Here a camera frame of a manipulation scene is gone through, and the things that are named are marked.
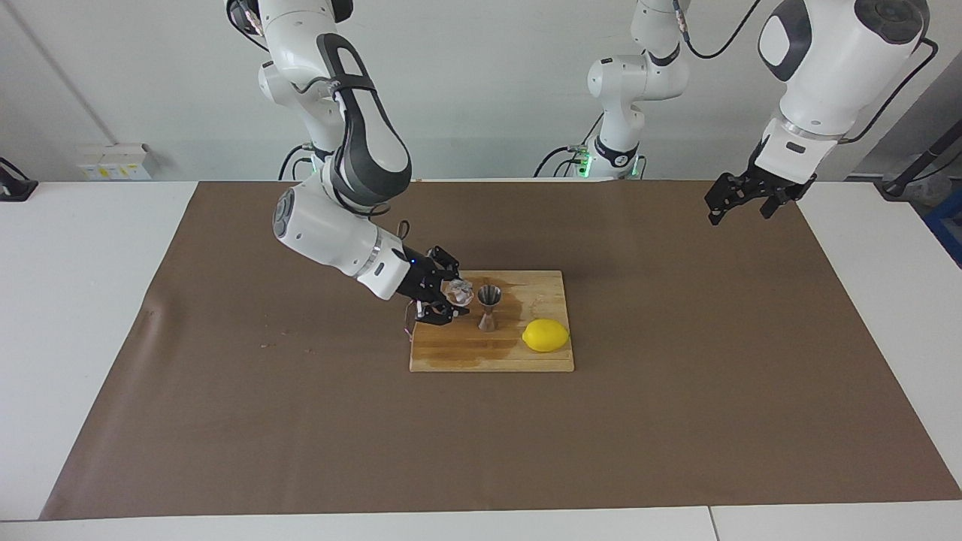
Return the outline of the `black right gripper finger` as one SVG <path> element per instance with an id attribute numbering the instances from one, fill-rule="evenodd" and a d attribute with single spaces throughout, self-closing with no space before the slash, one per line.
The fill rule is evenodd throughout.
<path id="1" fill-rule="evenodd" d="M 416 301 L 415 321 L 426 325 L 444 326 L 459 316 L 470 315 L 470 308 L 451 304 L 449 301 Z"/>
<path id="2" fill-rule="evenodd" d="M 444 250 L 442 246 L 434 246 L 433 249 L 430 249 L 428 257 L 431 260 L 428 275 L 430 284 L 442 284 L 443 282 L 461 279 L 459 260 Z"/>

